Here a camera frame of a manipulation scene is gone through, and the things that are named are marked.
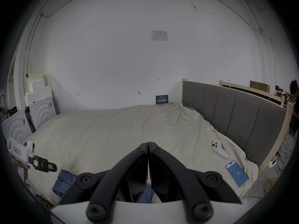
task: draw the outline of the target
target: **phone screen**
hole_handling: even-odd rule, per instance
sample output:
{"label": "phone screen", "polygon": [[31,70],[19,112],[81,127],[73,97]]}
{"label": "phone screen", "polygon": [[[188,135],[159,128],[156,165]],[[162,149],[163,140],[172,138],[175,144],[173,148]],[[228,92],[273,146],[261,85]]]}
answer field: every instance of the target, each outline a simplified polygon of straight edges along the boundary
{"label": "phone screen", "polygon": [[242,187],[249,180],[247,174],[243,171],[243,169],[235,160],[227,164],[226,168],[236,181],[239,188]]}

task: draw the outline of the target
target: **white handheld device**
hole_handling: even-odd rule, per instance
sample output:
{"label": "white handheld device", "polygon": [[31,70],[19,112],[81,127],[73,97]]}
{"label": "white handheld device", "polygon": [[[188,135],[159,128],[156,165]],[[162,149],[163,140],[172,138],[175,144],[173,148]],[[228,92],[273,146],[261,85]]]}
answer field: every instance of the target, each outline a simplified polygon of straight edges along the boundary
{"label": "white handheld device", "polygon": [[212,142],[212,150],[225,159],[228,159],[230,157],[229,153],[223,149],[221,141],[219,139]]}
{"label": "white handheld device", "polygon": [[32,165],[35,169],[43,172],[56,172],[57,166],[54,163],[48,162],[47,159],[34,155],[35,144],[32,141],[28,141],[26,145],[20,144],[18,141],[9,137],[7,139],[7,148],[9,153],[26,168]]}

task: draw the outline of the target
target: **white washing machine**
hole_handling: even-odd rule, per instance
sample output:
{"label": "white washing machine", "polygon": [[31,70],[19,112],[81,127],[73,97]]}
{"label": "white washing machine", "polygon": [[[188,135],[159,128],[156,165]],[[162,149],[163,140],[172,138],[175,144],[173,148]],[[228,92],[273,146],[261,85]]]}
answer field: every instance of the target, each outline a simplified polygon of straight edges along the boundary
{"label": "white washing machine", "polygon": [[6,140],[9,137],[12,137],[21,144],[32,135],[32,131],[26,118],[25,108],[4,120],[2,123],[2,130]]}
{"label": "white washing machine", "polygon": [[57,115],[52,98],[53,96],[50,96],[29,105],[31,118],[36,130]]}

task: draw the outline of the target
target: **hand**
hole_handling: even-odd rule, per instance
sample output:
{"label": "hand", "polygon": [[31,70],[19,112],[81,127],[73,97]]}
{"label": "hand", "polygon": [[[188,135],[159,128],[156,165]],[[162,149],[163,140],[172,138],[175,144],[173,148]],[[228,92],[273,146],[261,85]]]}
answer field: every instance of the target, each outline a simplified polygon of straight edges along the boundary
{"label": "hand", "polygon": [[13,166],[16,168],[16,170],[18,170],[18,167],[23,168],[24,169],[24,178],[27,179],[28,178],[28,169],[25,168],[25,165],[22,164],[20,161],[13,159]]}

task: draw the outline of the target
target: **bedsheet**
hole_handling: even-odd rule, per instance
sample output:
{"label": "bedsheet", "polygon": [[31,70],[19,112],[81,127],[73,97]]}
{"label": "bedsheet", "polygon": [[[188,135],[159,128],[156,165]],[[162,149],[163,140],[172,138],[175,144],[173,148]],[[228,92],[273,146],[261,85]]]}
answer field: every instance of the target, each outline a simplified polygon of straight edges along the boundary
{"label": "bedsheet", "polygon": [[[224,159],[211,148],[220,139],[230,153]],[[243,196],[255,182],[256,164],[245,160],[245,153],[232,140],[214,130],[197,111],[181,103],[137,105],[116,110],[64,113],[51,118],[27,140],[35,143],[35,155],[57,165],[57,172],[28,170],[29,183],[53,205],[59,197],[52,191],[61,169],[75,175],[111,169],[143,142],[155,142],[187,168],[216,171]],[[236,160],[249,177],[237,186],[226,165]]]}

